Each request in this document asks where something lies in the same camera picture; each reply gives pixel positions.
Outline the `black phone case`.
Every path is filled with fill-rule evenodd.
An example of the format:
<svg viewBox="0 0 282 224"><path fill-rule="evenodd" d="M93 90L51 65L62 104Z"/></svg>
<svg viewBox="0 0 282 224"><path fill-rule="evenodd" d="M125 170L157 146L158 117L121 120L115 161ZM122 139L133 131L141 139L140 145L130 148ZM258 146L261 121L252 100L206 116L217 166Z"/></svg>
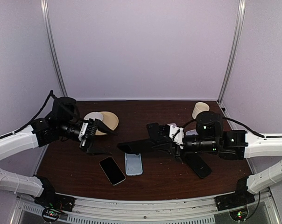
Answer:
<svg viewBox="0 0 282 224"><path fill-rule="evenodd" d="M197 154L187 154L184 161L200 179L204 179L212 173L212 169Z"/></svg>

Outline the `black screen bare phone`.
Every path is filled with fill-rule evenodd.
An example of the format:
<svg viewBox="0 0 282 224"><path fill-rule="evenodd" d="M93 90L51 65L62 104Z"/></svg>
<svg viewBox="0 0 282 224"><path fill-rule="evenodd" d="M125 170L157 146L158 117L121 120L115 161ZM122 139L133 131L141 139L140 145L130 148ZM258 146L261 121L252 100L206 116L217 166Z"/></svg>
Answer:
<svg viewBox="0 0 282 224"><path fill-rule="evenodd" d="M103 172L105 173L106 177L108 178L109 182L115 186L123 181L126 180L126 176L119 168L116 161L113 157L107 157L99 162L99 165Z"/></svg>

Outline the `light blue phone case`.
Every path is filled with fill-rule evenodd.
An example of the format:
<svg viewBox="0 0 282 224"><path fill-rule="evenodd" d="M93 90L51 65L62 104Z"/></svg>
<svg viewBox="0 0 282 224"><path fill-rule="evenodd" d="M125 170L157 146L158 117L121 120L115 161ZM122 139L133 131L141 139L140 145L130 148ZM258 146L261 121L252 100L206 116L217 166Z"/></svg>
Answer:
<svg viewBox="0 0 282 224"><path fill-rule="evenodd" d="M127 176L143 174L141 154L125 154L125 172Z"/></svg>

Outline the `black cased phone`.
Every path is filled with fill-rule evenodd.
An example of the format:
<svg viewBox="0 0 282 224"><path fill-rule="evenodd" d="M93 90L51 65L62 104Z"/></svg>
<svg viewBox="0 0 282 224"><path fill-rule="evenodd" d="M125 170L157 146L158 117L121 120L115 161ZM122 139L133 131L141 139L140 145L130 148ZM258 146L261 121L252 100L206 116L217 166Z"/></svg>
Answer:
<svg viewBox="0 0 282 224"><path fill-rule="evenodd" d="M158 123L150 123L146 125L148 135L151 139L155 141L159 141L161 136L159 135L159 124Z"/></svg>

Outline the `lavender phone case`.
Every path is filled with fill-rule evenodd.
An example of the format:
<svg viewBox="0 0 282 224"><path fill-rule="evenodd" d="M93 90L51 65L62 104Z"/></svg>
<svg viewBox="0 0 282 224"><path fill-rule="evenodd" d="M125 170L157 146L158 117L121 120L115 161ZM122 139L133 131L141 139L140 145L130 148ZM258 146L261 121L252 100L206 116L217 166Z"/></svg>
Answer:
<svg viewBox="0 0 282 224"><path fill-rule="evenodd" d="M197 131L196 129L189 130L185 132L185 135L197 135Z"/></svg>

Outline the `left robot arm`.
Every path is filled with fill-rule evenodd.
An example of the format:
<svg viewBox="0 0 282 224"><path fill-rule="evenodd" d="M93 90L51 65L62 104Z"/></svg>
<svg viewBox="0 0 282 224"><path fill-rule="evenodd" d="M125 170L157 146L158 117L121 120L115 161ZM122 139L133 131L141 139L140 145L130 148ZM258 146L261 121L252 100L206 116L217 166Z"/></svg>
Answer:
<svg viewBox="0 0 282 224"><path fill-rule="evenodd" d="M91 112L80 117L76 100L70 97L53 98L51 112L44 118L35 115L19 129L0 136L0 161L14 154L46 146L65 138L80 143L79 148L89 155L106 154L93 144L98 135L115 135L119 124L112 112ZM47 178L24 176L0 168L0 190L32 196L36 203L55 207L59 198Z"/></svg>

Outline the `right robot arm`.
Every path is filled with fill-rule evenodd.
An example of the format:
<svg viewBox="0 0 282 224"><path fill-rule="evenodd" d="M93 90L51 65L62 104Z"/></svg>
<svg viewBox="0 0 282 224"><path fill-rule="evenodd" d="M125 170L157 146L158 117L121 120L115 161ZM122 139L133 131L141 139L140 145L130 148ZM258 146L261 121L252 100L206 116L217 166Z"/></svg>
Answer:
<svg viewBox="0 0 282 224"><path fill-rule="evenodd" d="M170 154L187 161L192 154L218 154L226 160L242 160L262 156L282 157L282 133L260 134L243 125L244 130L223 130L225 117L218 113L205 111L199 113L189 123L196 123L196 134L186 135L184 128L176 125L158 125L150 135L158 143L175 143ZM231 202L241 206L249 196L264 188L282 181L282 159L275 165L238 180Z"/></svg>

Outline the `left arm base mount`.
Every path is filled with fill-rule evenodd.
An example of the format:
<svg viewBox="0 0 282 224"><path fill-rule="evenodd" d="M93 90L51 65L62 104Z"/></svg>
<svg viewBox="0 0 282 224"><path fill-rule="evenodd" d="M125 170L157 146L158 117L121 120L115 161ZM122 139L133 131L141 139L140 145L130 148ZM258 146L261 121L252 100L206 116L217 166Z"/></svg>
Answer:
<svg viewBox="0 0 282 224"><path fill-rule="evenodd" d="M34 197L34 202L44 209L42 218L46 223L57 221L60 216L65 216L67 212L72 212L75 198L56 193L55 188L45 177L37 177L41 181L43 191L39 197Z"/></svg>

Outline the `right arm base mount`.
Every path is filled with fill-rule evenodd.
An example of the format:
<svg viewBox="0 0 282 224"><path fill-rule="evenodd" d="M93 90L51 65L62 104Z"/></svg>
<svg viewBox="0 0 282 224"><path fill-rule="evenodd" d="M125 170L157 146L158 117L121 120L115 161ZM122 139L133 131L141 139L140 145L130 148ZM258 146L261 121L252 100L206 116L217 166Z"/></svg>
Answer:
<svg viewBox="0 0 282 224"><path fill-rule="evenodd" d="M215 197L218 211L229 210L230 217L238 223L250 219L257 211L261 201L261 193L258 192L257 205L253 211L249 211L248 205L255 202L255 195L248 191L248 179L249 176L239 179L235 192Z"/></svg>

